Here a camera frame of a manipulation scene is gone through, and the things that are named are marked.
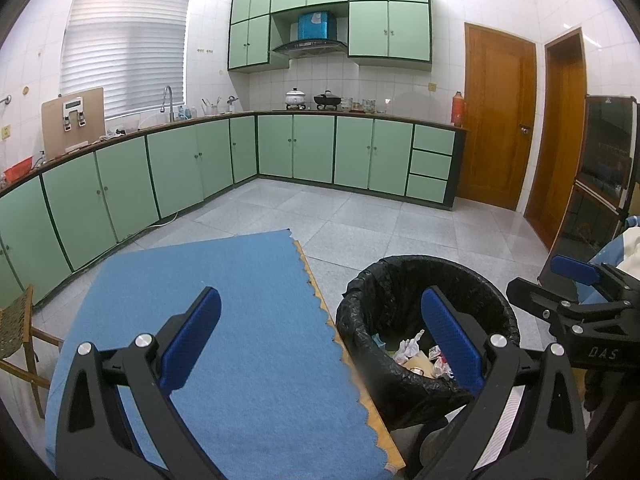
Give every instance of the red thermos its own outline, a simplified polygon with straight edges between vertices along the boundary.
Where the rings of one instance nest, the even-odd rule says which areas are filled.
[[[465,115],[465,100],[460,92],[456,92],[451,103],[451,122],[454,126],[462,126]]]

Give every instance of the trash can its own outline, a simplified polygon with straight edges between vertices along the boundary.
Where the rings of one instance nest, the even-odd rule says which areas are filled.
[[[336,327],[388,430],[437,420],[470,402],[468,390],[449,378],[431,379],[407,370],[379,348],[390,348],[421,329],[420,349],[435,345],[422,320],[420,298],[437,285],[460,312],[471,314],[487,332],[500,333],[516,345],[520,332],[503,294],[477,272],[433,256],[390,256],[364,269],[347,285]]]

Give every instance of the blue gripper pad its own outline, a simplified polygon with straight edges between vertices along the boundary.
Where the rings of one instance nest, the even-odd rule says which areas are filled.
[[[162,354],[158,387],[166,396],[184,386],[220,320],[222,300],[215,288],[202,298]]]
[[[432,288],[423,292],[421,306],[422,320],[447,358],[456,381],[477,397],[484,386],[478,350]]]
[[[561,254],[551,258],[551,272],[584,285],[594,285],[600,281],[600,275],[594,267]]]

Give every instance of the white blind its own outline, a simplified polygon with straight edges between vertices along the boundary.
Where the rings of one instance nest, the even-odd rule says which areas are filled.
[[[62,94],[102,86],[105,117],[184,103],[189,0],[74,0],[62,47]]]

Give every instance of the faucet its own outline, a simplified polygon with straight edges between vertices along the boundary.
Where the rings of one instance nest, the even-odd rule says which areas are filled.
[[[164,113],[164,101],[166,100],[166,91],[169,91],[169,122],[174,122],[174,93],[171,91],[171,87],[169,85],[164,87],[164,93],[162,94],[162,106],[160,107],[160,113]]]

